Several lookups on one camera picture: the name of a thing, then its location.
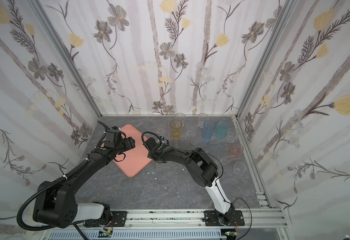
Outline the teal frosted glass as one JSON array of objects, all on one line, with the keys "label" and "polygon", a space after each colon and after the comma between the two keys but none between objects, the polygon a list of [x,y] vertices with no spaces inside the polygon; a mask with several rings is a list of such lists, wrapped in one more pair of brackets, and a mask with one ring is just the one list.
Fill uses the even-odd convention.
[{"label": "teal frosted glass", "polygon": [[224,138],[230,128],[227,121],[220,121],[217,124],[216,136],[220,139]]}]

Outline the pink plastic tray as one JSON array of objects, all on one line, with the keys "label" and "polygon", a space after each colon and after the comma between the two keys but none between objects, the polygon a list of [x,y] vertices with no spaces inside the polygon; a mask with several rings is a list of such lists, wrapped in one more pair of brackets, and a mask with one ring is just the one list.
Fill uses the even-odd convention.
[{"label": "pink plastic tray", "polygon": [[134,177],[152,160],[148,158],[148,150],[145,148],[141,139],[142,133],[132,125],[125,125],[121,128],[127,137],[135,140],[135,148],[124,152],[124,155],[109,157],[116,165],[130,178]]}]

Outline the clear round glass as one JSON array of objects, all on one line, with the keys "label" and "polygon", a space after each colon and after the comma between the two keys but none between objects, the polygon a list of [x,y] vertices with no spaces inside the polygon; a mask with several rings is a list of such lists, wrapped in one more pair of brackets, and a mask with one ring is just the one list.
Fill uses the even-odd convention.
[{"label": "clear round glass", "polygon": [[238,133],[236,128],[229,128],[226,134],[226,141],[230,144],[234,143],[238,139]]}]

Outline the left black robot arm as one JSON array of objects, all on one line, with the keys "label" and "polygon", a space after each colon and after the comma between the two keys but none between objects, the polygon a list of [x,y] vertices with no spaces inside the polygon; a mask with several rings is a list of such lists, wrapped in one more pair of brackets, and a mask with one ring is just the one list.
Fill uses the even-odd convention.
[{"label": "left black robot arm", "polygon": [[108,204],[79,204],[75,199],[78,190],[100,169],[135,148],[135,140],[120,130],[106,131],[104,141],[77,167],[53,182],[45,181],[38,187],[33,220],[48,226],[66,228],[69,225],[90,221],[107,225],[113,218]]}]

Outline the blue frosted glass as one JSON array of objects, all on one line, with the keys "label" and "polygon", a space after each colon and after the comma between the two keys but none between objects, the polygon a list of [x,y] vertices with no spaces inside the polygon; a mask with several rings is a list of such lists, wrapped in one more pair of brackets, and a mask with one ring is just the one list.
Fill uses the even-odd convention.
[{"label": "blue frosted glass", "polygon": [[203,125],[203,131],[202,131],[202,139],[204,141],[209,141],[212,138],[215,129],[216,129],[216,123],[214,121],[212,120],[205,121]]}]

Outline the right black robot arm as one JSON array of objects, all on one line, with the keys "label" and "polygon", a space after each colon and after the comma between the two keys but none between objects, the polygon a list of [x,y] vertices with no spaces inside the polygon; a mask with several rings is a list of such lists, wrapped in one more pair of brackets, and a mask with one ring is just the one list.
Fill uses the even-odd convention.
[{"label": "right black robot arm", "polygon": [[148,150],[148,158],[157,163],[174,162],[183,165],[192,179],[201,187],[205,188],[214,204],[219,225],[228,226],[234,220],[235,207],[229,201],[222,190],[220,183],[221,175],[218,174],[218,166],[209,155],[201,148],[192,151],[180,150],[164,143],[161,140],[149,138],[143,142]]}]

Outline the yellow transparent glass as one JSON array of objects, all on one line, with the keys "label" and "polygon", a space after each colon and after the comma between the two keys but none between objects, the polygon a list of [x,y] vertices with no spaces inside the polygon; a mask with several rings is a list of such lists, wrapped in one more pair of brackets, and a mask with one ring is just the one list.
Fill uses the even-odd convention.
[{"label": "yellow transparent glass", "polygon": [[181,137],[183,123],[178,119],[174,119],[170,122],[170,128],[172,138],[178,140]]}]

